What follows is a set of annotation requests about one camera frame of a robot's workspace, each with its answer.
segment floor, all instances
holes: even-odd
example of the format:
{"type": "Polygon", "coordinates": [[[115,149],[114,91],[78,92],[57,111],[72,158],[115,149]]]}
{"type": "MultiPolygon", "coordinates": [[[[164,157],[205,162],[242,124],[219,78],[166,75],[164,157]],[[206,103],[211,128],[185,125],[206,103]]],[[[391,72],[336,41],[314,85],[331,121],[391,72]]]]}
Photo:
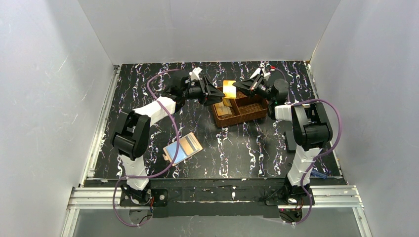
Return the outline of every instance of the floor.
{"type": "MultiPolygon", "coordinates": [[[[128,221],[128,210],[120,210],[128,221]]],[[[133,222],[138,218],[131,216],[133,222]]],[[[81,210],[76,237],[165,236],[165,237],[360,237],[352,208],[314,208],[304,224],[293,228],[278,218],[262,216],[182,216],[153,218],[141,228],[121,224],[112,210],[81,210]]]]}
{"type": "MultiPolygon", "coordinates": [[[[258,68],[261,62],[206,62],[166,64],[124,64],[118,78],[111,111],[107,120],[101,150],[95,167],[95,179],[117,179],[124,175],[124,167],[116,151],[110,145],[109,133],[113,131],[120,111],[130,111],[152,102],[145,82],[159,71],[184,69],[192,71],[201,67],[214,85],[223,80],[244,80],[258,68]]],[[[307,70],[302,61],[263,62],[284,71],[290,83],[291,102],[314,98],[307,70]]],[[[279,78],[275,72],[270,82],[279,78]]],[[[156,92],[162,91],[169,75],[153,82],[156,92]]],[[[223,178],[285,178],[291,168],[294,154],[285,151],[282,132],[290,122],[275,121],[268,117],[218,128],[214,124],[211,109],[198,102],[188,101],[175,114],[179,135],[193,132],[203,150],[171,168],[161,178],[223,179],[223,178]]],[[[162,148],[175,139],[174,128],[168,118],[150,129],[150,140],[144,160],[148,175],[164,169],[168,162],[162,159],[162,148]]],[[[341,176],[333,154],[318,159],[315,170],[328,176],[341,176]]]]}

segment black marble tabletop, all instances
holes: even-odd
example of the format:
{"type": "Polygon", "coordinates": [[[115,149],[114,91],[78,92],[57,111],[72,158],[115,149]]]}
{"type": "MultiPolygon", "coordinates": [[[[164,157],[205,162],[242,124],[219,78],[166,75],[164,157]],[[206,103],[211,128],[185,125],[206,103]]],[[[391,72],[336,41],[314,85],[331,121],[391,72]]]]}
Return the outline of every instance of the black marble tabletop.
{"type": "MultiPolygon", "coordinates": [[[[258,68],[261,62],[207,62],[124,64],[121,67],[111,111],[96,163],[94,178],[116,179],[124,175],[124,167],[117,152],[110,145],[109,133],[113,131],[120,111],[130,111],[153,101],[147,91],[146,81],[158,72],[168,69],[192,71],[201,67],[216,86],[223,80],[244,80],[258,68]]],[[[313,91],[302,61],[262,62],[277,67],[285,73],[290,83],[291,102],[313,99],[313,91]]],[[[269,80],[282,78],[274,72],[269,80]]],[[[157,78],[152,83],[160,94],[170,74],[157,78]]],[[[285,127],[291,122],[274,121],[268,117],[241,124],[218,128],[215,126],[210,107],[188,101],[174,115],[179,135],[193,132],[203,150],[172,167],[161,178],[285,178],[291,168],[294,154],[285,151],[285,127]]],[[[174,142],[175,131],[169,118],[150,128],[150,139],[144,160],[148,174],[163,170],[168,161],[163,159],[163,147],[174,142]]],[[[329,176],[340,176],[333,154],[318,159],[315,168],[329,176]]]]}

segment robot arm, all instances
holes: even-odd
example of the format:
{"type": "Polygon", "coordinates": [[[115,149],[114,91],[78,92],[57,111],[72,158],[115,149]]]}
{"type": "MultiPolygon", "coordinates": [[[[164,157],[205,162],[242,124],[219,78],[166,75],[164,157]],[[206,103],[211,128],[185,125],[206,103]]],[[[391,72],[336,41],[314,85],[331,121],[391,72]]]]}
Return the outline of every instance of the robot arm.
{"type": "MultiPolygon", "coordinates": [[[[306,195],[301,188],[303,175],[311,163],[315,162],[314,158],[332,139],[332,127],[322,103],[284,105],[288,95],[288,83],[285,79],[276,79],[273,85],[269,86],[266,76],[269,77],[270,73],[261,67],[249,80],[235,82],[233,85],[247,96],[258,94],[268,99],[270,118],[293,123],[293,130],[284,134],[287,151],[295,151],[295,157],[282,188],[282,195],[284,199],[299,199],[306,195]]],[[[310,172],[311,170],[302,182],[307,190],[310,172]]]]}
{"type": "MultiPolygon", "coordinates": [[[[192,72],[176,71],[157,100],[172,115],[179,111],[185,100],[197,99],[204,106],[222,101],[224,93],[215,88],[206,77],[200,77],[201,68],[192,72]]],[[[118,157],[123,162],[127,176],[146,176],[143,154],[148,147],[150,126],[168,116],[157,101],[129,113],[121,112],[115,131],[112,134],[112,146],[117,149],[118,157]]],[[[127,186],[121,187],[126,195],[139,202],[144,202],[144,189],[148,179],[127,179],[127,186]]]]}

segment brown basket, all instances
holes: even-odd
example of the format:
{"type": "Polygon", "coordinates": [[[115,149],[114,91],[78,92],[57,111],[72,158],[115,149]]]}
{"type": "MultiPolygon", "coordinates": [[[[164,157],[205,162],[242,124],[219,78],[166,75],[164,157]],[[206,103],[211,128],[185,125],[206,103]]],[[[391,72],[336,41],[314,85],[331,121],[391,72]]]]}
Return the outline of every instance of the brown basket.
{"type": "Polygon", "coordinates": [[[215,105],[211,105],[217,127],[227,127],[241,122],[266,117],[268,102],[258,95],[248,97],[242,92],[237,91],[236,99],[230,99],[230,101],[232,115],[226,117],[218,116],[215,105]]]}

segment white wall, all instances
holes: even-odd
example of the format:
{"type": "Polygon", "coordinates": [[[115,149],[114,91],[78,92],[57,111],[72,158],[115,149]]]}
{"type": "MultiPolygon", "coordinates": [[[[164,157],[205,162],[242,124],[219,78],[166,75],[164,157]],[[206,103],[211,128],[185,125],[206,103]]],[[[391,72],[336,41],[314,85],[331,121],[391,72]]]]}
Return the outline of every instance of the white wall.
{"type": "Polygon", "coordinates": [[[419,2],[342,0],[312,59],[374,236],[418,236],[419,2]]]}
{"type": "Polygon", "coordinates": [[[340,0],[79,0],[114,64],[309,60],[340,0]]]}
{"type": "Polygon", "coordinates": [[[59,236],[113,66],[77,0],[0,1],[0,236],[59,236]]]}

